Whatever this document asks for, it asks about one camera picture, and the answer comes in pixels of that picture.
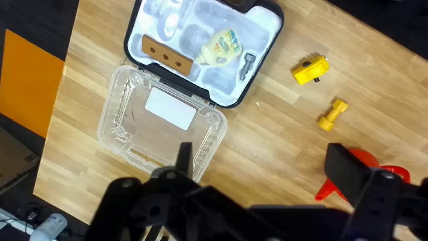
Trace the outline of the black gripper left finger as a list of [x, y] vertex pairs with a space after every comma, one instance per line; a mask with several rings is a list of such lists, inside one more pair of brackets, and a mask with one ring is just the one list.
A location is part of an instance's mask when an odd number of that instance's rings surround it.
[[175, 169], [188, 179], [192, 177], [192, 144], [182, 142], [179, 146]]

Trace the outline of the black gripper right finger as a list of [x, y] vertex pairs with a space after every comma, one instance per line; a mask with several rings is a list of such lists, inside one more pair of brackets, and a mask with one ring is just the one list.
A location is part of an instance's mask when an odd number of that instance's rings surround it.
[[365, 195], [372, 169], [341, 144], [327, 145], [323, 173], [353, 208], [366, 201]]

